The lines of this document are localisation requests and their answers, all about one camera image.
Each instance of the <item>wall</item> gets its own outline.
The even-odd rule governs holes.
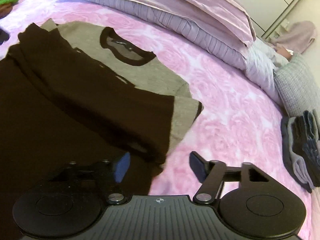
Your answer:
[[[320,0],[300,0],[288,14],[290,23],[299,21],[312,21],[317,28],[318,37],[305,51],[304,58],[308,62],[317,83],[320,86]]]

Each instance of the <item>crosshair marking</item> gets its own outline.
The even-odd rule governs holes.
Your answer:
[[[161,204],[163,201],[165,201],[163,198],[157,198],[156,201]]]

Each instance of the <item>pink floral bedspread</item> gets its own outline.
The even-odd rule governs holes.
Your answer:
[[[303,200],[307,218],[299,236],[310,239],[311,197],[284,168],[281,112],[239,70],[175,33],[81,0],[20,0],[12,12],[0,20],[0,26],[11,35],[9,41],[0,46],[0,56],[4,57],[8,47],[17,43],[17,34],[29,24],[41,25],[48,18],[58,24],[78,20],[113,27],[121,37],[153,51],[161,62],[190,84],[193,98],[203,103],[203,112],[167,158],[164,171],[154,179],[151,195],[193,197],[200,183],[188,164],[191,151],[228,166],[251,162]],[[227,183],[224,192],[236,187],[235,183]]]

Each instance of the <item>pink towel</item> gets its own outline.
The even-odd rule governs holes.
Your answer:
[[[310,21],[294,23],[290,30],[278,38],[272,38],[274,46],[281,44],[297,53],[304,52],[316,38],[316,26]]]

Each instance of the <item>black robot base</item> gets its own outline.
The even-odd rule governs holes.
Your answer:
[[[23,240],[300,239],[303,202],[252,163],[227,167],[196,152],[189,161],[202,183],[193,201],[187,195],[125,196],[115,164],[69,164],[25,193],[13,217]],[[239,181],[239,188],[220,198],[228,181]]]

